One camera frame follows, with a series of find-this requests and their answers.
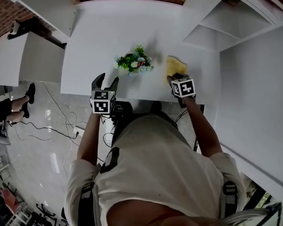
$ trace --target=yellow cloth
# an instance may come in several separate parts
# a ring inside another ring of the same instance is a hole
[[[181,63],[177,59],[168,56],[168,58],[166,58],[166,78],[168,75],[173,76],[175,73],[186,73],[187,67],[188,66]]]

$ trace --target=power strip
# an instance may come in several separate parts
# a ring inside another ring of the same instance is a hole
[[[80,127],[78,127],[78,126],[75,126],[74,127],[74,135],[76,134],[76,133],[79,133],[79,136],[83,136],[83,134],[84,134],[84,132],[85,132],[85,129],[82,129],[82,128],[80,128]]]

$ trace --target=black shoe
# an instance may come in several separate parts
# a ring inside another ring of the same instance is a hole
[[[161,102],[160,101],[154,101],[152,106],[151,106],[150,113],[161,112],[161,109],[162,109]]]
[[[28,88],[28,91],[27,91],[26,94],[25,94],[26,96],[29,96],[29,101],[28,101],[28,103],[33,104],[35,92],[36,92],[36,88],[35,88],[35,86],[34,86],[34,83],[31,83],[30,86],[29,86],[29,88]]]
[[[28,112],[28,109],[27,109],[27,102],[22,105],[21,111],[24,112],[23,117],[28,119],[29,118],[29,112]]]

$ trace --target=person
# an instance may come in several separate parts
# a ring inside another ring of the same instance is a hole
[[[1,121],[15,121],[23,117],[29,118],[29,112],[27,109],[27,102],[33,104],[35,94],[35,85],[30,84],[28,91],[22,98],[11,101],[5,99],[0,101],[0,122]],[[12,112],[12,110],[20,109],[18,112]]]
[[[208,226],[219,219],[225,178],[237,187],[237,211],[243,209],[246,192],[235,160],[223,153],[194,99],[183,102],[201,154],[170,119],[150,113],[121,132],[117,125],[112,148],[97,165],[100,115],[91,113],[70,168],[64,203],[69,225]]]

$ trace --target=white cabinet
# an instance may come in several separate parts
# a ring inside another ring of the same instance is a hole
[[[60,82],[65,50],[29,32],[0,39],[0,85],[18,86],[19,80]]]
[[[283,25],[283,11],[266,0],[186,0],[182,39],[197,47],[222,51]]]

